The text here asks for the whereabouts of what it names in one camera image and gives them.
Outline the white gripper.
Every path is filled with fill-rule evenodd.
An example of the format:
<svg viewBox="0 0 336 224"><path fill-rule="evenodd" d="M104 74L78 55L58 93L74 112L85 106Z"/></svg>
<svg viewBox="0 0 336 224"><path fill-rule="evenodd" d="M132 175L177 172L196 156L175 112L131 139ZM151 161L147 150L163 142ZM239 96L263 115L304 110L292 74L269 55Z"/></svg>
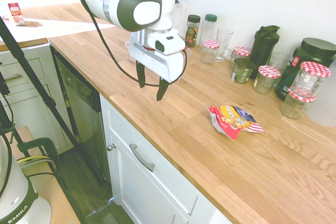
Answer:
<svg viewBox="0 0 336 224"><path fill-rule="evenodd" d="M149 33L146 39L141 32L133 32L129 39L129 54L136 60L140 88L145 87L145 67L160 76L156 100L162 100L169 82L176 80L184 68L184 41L178 31Z"/></svg>

